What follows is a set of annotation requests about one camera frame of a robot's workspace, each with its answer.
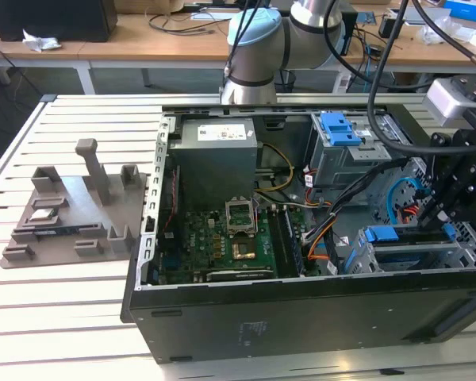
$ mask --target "floor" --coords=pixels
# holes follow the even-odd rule
[[[99,94],[215,94],[222,76],[220,70],[200,70],[195,78],[191,70],[151,69],[150,78],[155,85],[144,87],[140,70],[98,69],[94,74]],[[44,94],[83,94],[79,78],[71,69],[29,68],[26,75]],[[330,92],[335,74],[296,71],[296,77],[294,92]],[[351,91],[362,92],[363,85],[356,83]],[[0,157],[38,100],[39,96],[18,71],[11,75],[10,85],[0,84]]]

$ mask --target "aluminum profile table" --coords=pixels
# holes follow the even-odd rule
[[[358,104],[366,99],[293,94],[280,101]],[[421,100],[418,94],[378,96],[381,103],[404,103],[432,133],[439,128]],[[37,165],[54,164],[61,175],[85,175],[74,147],[79,138],[93,137],[107,173],[118,173],[122,164],[149,172],[161,105],[217,102],[215,95],[76,95],[40,103],[0,160],[0,259],[33,189],[29,178]],[[159,367],[135,325],[119,319],[127,267],[127,261],[117,261],[0,268],[0,380],[372,380],[383,379],[384,369],[404,372],[395,376],[399,381],[476,380],[476,323],[442,344]],[[326,329],[324,317],[321,329]]]

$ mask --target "workbench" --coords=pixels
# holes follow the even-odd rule
[[[354,5],[358,11],[374,12],[377,25],[364,28],[372,33],[378,32],[381,15],[386,8],[397,7],[399,0],[393,0],[387,6]],[[455,19],[456,22],[470,25],[469,22]],[[168,28],[182,29],[201,25],[208,21],[173,21]],[[226,33],[227,22],[221,23]],[[85,94],[96,94],[94,86],[95,68],[135,68],[141,73],[145,86],[152,84],[148,75],[149,68],[184,69],[223,69],[228,58],[228,43],[225,35],[213,25],[209,29],[215,33],[180,37],[162,33],[148,26],[143,14],[120,14],[117,27],[106,43],[63,42],[63,47],[53,51],[37,53],[30,51],[21,42],[1,42],[0,49],[18,67],[69,67],[78,72]],[[460,52],[448,44],[424,45],[416,38],[420,27],[404,25],[401,34],[388,59],[385,71],[412,73],[476,73],[476,67]],[[379,43],[368,36],[367,41]],[[359,41],[353,38],[349,53],[344,58],[354,67],[362,61],[363,50]],[[0,55],[0,67],[10,64]],[[337,71],[333,92],[345,92],[349,71],[333,58],[318,70]]]
[[[364,105],[361,94],[281,95],[280,102]],[[428,134],[441,130],[421,105],[421,94],[380,94],[403,103]],[[122,164],[150,173],[161,105],[217,104],[216,95],[72,95],[42,102],[0,159],[0,259],[29,200],[37,166],[60,175],[86,175],[74,153],[81,138],[98,140],[108,174]],[[0,380],[57,381],[130,377],[192,379],[476,379],[476,323],[442,344],[367,348],[159,367],[135,325],[119,319],[128,262],[116,261],[4,270],[0,267]],[[321,329],[324,316],[321,316]]]

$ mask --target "gray power supply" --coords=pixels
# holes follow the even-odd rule
[[[183,168],[180,181],[190,208],[219,209],[233,197],[252,196],[257,140],[251,118],[186,120],[170,154]]]

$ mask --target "wooden desk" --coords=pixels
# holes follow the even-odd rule
[[[177,15],[182,19],[187,15]],[[162,25],[163,19],[154,21]],[[209,21],[185,20],[169,22],[165,28],[184,29],[203,25]],[[228,32],[228,22],[220,25]],[[207,27],[212,34],[194,37],[180,37],[151,28],[144,15],[121,14],[117,28],[106,43],[87,42],[79,51],[81,60],[217,60],[228,58],[226,36],[215,26]]]
[[[387,7],[395,7],[397,0],[388,6],[355,6],[359,11],[373,11],[378,23]],[[170,22],[167,27],[183,27],[205,24],[207,21]],[[227,32],[227,23],[220,24]],[[148,26],[144,15],[119,15],[118,24],[106,43],[63,42],[63,47],[49,52],[32,52],[21,42],[4,43],[0,49],[19,67],[71,67],[78,71],[85,94],[95,94],[93,68],[138,68],[142,69],[144,84],[150,84],[149,68],[222,69],[228,56],[228,44],[224,34],[212,25],[213,34],[197,37],[179,37],[162,33]],[[366,25],[364,29],[378,32],[378,25]],[[460,52],[448,44],[424,45],[415,37],[420,27],[404,25],[395,41],[387,71],[419,73],[476,73],[476,67]],[[353,39],[345,59],[355,67],[363,57],[362,46]],[[0,56],[0,67],[9,64]],[[334,91],[345,89],[349,72],[335,60],[319,70],[338,71]]]

